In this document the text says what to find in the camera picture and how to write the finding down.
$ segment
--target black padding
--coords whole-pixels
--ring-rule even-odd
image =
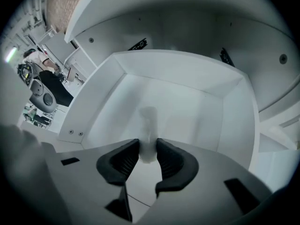
[[[132,215],[129,208],[126,186],[122,188],[119,199],[113,200],[105,208],[113,214],[132,222]]]
[[[65,166],[65,165],[69,165],[69,164],[72,164],[72,163],[76,163],[76,162],[79,162],[80,160],[76,157],[72,157],[72,158],[68,158],[68,159],[65,159],[65,160],[61,160],[61,163]]]
[[[50,106],[53,103],[53,98],[49,93],[45,93],[43,96],[43,101],[47,106]]]
[[[198,173],[197,159],[161,138],[157,139],[156,149],[163,178],[155,187],[157,196],[160,192],[182,190]]]
[[[244,214],[249,213],[259,205],[258,199],[249,192],[240,180],[230,179],[224,183]]]
[[[109,184],[124,186],[139,159],[140,142],[129,143],[101,156],[96,164],[98,172]]]

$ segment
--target white compartment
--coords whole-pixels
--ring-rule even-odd
[[[154,111],[158,137],[221,152],[247,169],[254,165],[259,120],[248,77],[186,52],[111,55],[72,101],[59,139],[88,149],[140,138],[146,107]]]

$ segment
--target screw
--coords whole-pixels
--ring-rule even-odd
[[[279,62],[281,64],[286,64],[287,62],[287,56],[285,54],[282,54],[280,57],[279,57]]]

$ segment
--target black slot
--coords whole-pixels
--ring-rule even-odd
[[[113,200],[106,207],[113,214],[132,222],[132,215],[129,208],[126,186],[120,192],[119,199]]]
[[[244,214],[249,213],[259,205],[257,198],[249,192],[240,180],[230,179],[224,183]]]
[[[72,158],[68,158],[68,159],[65,159],[65,160],[61,160],[61,163],[65,166],[65,165],[69,165],[69,164],[72,164],[72,163],[76,163],[76,162],[79,162],[80,160],[76,157],[72,157]]]

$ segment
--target gray surface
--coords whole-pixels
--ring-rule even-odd
[[[259,200],[271,192],[254,175],[219,153],[167,140],[193,154],[199,163],[194,180],[179,192],[163,192],[138,222],[146,224],[224,224],[240,218],[242,212],[224,180],[238,178]]]
[[[111,201],[119,198],[121,187],[106,183],[96,169],[96,162],[103,154],[129,141],[131,140],[65,153],[56,153],[53,146],[43,144],[51,177],[66,203],[72,224],[127,223],[105,209]],[[61,160],[73,157],[80,161],[62,165]]]
[[[53,146],[40,144],[28,132],[2,127],[1,149],[4,171],[12,186],[37,212],[47,219],[74,225],[130,224],[105,209],[120,194],[120,187],[107,184],[97,172],[97,159],[130,140],[104,147],[56,153]],[[194,180],[178,192],[162,192],[137,222],[146,224],[223,224],[242,216],[224,180],[238,178],[259,200],[270,191],[255,176],[232,159],[188,144],[171,142],[193,154],[199,171]],[[76,157],[79,162],[63,166],[61,160]]]
[[[96,161],[128,141],[60,154],[52,146],[44,146],[54,183],[67,204],[73,224],[127,222],[104,209],[118,198],[120,188],[105,182],[96,170]],[[238,178],[259,201],[271,194],[262,182],[232,159],[185,143],[167,141],[193,154],[199,172],[183,190],[160,193],[138,224],[223,224],[240,218],[242,212],[224,184],[228,179]],[[61,164],[60,160],[72,157],[80,162]]]

